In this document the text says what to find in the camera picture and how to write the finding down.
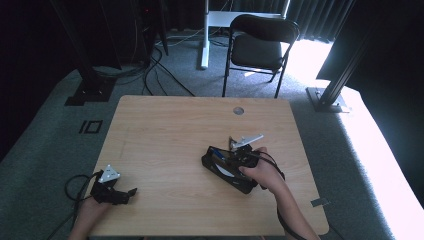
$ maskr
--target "gray carpet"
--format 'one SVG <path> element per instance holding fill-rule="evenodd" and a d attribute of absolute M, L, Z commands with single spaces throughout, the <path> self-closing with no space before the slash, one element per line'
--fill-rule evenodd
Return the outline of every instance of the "gray carpet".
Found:
<path fill-rule="evenodd" d="M 183 42 L 170 47 L 170 56 L 163 56 L 161 63 L 196 96 L 220 97 L 226 48 L 211 44 L 207 70 L 199 70 L 200 50 L 198 41 Z M 391 239 L 337 114 L 316 113 L 309 102 L 302 79 L 314 79 L 319 62 L 314 66 L 313 61 L 299 60 L 301 56 L 293 54 L 291 57 L 279 97 L 290 101 L 320 196 L 331 202 L 325 206 L 330 224 L 344 239 Z M 303 66 L 301 70 L 296 70 L 296 62 Z M 230 73 L 228 97 L 273 97 L 276 81 L 267 84 L 268 76 L 254 74 L 241 85 L 243 74 Z M 72 212 L 72 202 L 63 190 L 66 180 L 77 174 L 92 173 L 119 98 L 128 94 L 141 95 L 144 87 L 141 76 L 119 79 L 109 102 L 65 107 L 67 97 L 73 95 L 80 80 L 74 71 L 56 86 L 0 164 L 0 239 L 46 239 Z M 147 86 L 154 95 L 188 96 L 159 67 L 149 73 Z M 80 133 L 84 121 L 99 120 L 103 124 L 97 134 Z M 81 183 L 71 186 L 74 192 L 78 184 Z M 65 239 L 69 228 L 70 222 L 53 239 Z M 333 229 L 321 237 L 342 239 Z"/>

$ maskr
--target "wooden table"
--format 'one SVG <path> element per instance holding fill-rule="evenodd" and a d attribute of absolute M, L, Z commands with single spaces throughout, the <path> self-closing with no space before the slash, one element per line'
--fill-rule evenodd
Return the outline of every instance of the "wooden table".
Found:
<path fill-rule="evenodd" d="M 260 133 L 252 147 L 267 146 L 305 217 L 326 233 L 322 206 L 310 203 L 319 195 L 288 101 L 124 96 L 95 172 L 111 164 L 121 174 L 115 189 L 138 192 L 128 205 L 114 206 L 92 235 L 284 235 L 269 191 L 245 195 L 201 163 L 208 146 L 227 149 L 229 136 Z"/>

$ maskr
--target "dark curtain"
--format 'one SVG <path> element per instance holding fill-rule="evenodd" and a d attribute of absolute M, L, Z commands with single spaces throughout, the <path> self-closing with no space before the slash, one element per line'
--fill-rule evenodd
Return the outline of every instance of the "dark curtain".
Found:
<path fill-rule="evenodd" d="M 288 0 L 210 0 L 211 11 L 282 13 Z M 202 29 L 205 1 L 167 0 L 167 29 Z M 291 0 L 287 19 L 301 29 L 300 39 L 334 41 L 355 0 Z"/>

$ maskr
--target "person's right hand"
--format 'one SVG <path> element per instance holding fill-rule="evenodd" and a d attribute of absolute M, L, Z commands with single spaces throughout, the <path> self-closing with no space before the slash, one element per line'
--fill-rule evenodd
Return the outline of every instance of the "person's right hand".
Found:
<path fill-rule="evenodd" d="M 266 147 L 260 147 L 255 151 L 267 153 Z M 266 154 L 261 154 L 261 157 L 267 158 L 272 161 Z M 269 191 L 275 193 L 281 185 L 284 185 L 284 179 L 277 169 L 270 163 L 259 159 L 258 164 L 254 168 L 239 167 L 240 172 L 244 175 L 255 179 L 262 187 L 268 188 Z"/>

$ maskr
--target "chair seat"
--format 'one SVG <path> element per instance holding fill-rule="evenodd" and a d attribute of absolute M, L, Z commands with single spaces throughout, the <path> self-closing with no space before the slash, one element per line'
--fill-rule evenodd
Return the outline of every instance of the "chair seat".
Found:
<path fill-rule="evenodd" d="M 283 58 L 280 42 L 259 40 L 242 34 L 235 38 L 233 46 L 231 61 L 235 65 L 274 71 L 281 68 Z"/>

